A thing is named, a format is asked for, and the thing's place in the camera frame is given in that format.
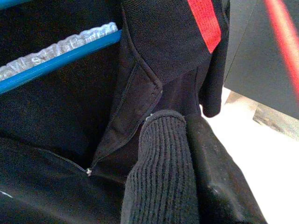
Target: blue plastic strip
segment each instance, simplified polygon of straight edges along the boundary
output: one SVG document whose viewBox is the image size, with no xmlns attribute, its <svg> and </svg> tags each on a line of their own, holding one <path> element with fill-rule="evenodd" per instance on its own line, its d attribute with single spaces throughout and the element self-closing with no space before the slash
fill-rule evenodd
<svg viewBox="0 0 299 224">
<path fill-rule="evenodd" d="M 58 57 L 48 60 L 24 72 L 16 74 L 8 79 L 5 79 L 0 82 L 0 94 L 12 90 L 51 71 L 57 70 L 58 68 L 61 68 L 64 65 L 76 61 L 80 58 L 83 58 L 84 56 L 89 55 L 95 51 L 117 43 L 120 38 L 121 30 L 85 44 L 79 48 L 66 52 Z"/>
<path fill-rule="evenodd" d="M 31 1 L 31 0 L 0 0 L 0 10 L 12 6 L 16 6 L 27 1 Z"/>
</svg>

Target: seam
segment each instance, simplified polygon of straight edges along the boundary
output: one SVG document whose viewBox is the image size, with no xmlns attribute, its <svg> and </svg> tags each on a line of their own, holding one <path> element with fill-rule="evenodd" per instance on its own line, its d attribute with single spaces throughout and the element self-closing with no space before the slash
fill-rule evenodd
<svg viewBox="0 0 299 224">
<path fill-rule="evenodd" d="M 147 109 L 147 111 L 143 114 L 143 115 L 141 115 L 140 117 L 139 117 L 139 119 L 138 119 L 138 122 L 136 123 L 136 125 L 134 126 L 134 125 L 130 125 L 129 127 L 128 127 L 128 129 L 130 130 L 129 132 L 131 133 L 128 137 L 126 137 L 125 139 L 123 139 L 122 141 L 121 141 L 121 143 L 120 144 L 116 144 L 116 143 L 114 143 L 114 144 L 112 144 L 112 145 L 110 145 L 110 147 L 107 147 L 107 148 L 114 148 L 113 150 L 103 150 L 103 151 L 101 151 L 102 153 L 103 153 L 103 155 L 101 156 L 101 157 L 98 157 L 96 160 L 95 160 L 95 162 L 93 162 L 92 164 L 92 168 L 93 167 L 95 167 L 96 166 L 96 164 L 100 161 L 100 160 L 102 160 L 103 158 L 105 158 L 105 157 L 107 157 L 107 156 L 109 156 L 110 154 L 112 154 L 113 152 L 115 152 L 116 150 L 118 150 L 119 148 L 121 148 L 121 147 L 123 147 L 125 144 L 127 144 L 131 139 L 132 139 L 132 137 L 135 135 L 135 133 L 136 133 L 136 131 L 137 131 L 137 129 L 138 129 L 138 127 L 139 127 L 139 125 L 141 124 L 141 122 L 146 118 L 146 116 L 147 116 L 147 114 L 149 113 L 149 111 L 151 111 L 153 108 L 154 108 L 154 106 L 157 104 L 157 102 L 160 100 L 160 98 L 161 98 L 161 96 L 162 96 L 162 93 L 163 93 L 163 91 L 161 90 L 160 91 L 160 93 L 158 93 L 158 95 L 157 95 L 157 97 L 156 97 L 156 99 L 154 100 L 154 102 L 151 104 L 151 105 L 149 105 L 149 108 Z"/>
<path fill-rule="evenodd" d="M 121 107 L 122 107 L 122 105 L 123 105 L 123 103 L 125 101 L 125 98 L 127 96 L 127 93 L 128 93 L 128 91 L 129 91 L 129 89 L 131 87 L 131 84 L 132 84 L 132 82 L 134 80 L 135 70 L 137 70 L 137 68 L 138 68 L 138 63 L 135 62 L 135 65 L 134 65 L 134 67 L 133 67 L 133 69 L 132 69 L 132 71 L 130 73 L 129 79 L 127 81 L 126 88 L 125 88 L 125 90 L 121 94 L 121 100 L 120 100 L 120 102 L 119 102 L 119 104 L 117 106 L 117 109 L 116 109 L 115 113 L 112 115 L 111 120 L 109 121 L 106 129 L 110 128 L 111 123 L 114 121 L 115 116 L 119 113 L 119 111 L 120 111 L 120 109 L 121 109 Z"/>
<path fill-rule="evenodd" d="M 150 79 L 155 81 L 156 79 L 158 79 L 157 75 L 151 69 L 151 67 L 145 62 L 145 60 L 142 58 L 142 56 L 138 53 L 138 51 L 137 51 L 137 49 L 136 49 L 136 47 L 133 43 L 130 31 L 129 31 L 129 25 L 128 25 L 128 22 L 127 22 L 125 9 L 124 9 L 123 6 L 121 8 L 122 8 L 122 15 L 123 15 L 123 22 L 124 22 L 123 30 L 126 31 L 125 33 L 127 34 L 127 37 L 128 37 L 128 46 L 129 46 L 130 50 L 132 51 L 134 58 L 136 60 L 138 60 L 138 62 L 140 63 L 140 66 L 144 69 L 144 71 L 149 70 L 150 73 L 155 75 L 155 77 L 153 77 L 151 74 L 149 74 Z M 161 80 L 162 80 L 163 83 L 165 83 L 164 77 L 161 77 Z"/>
</svg>

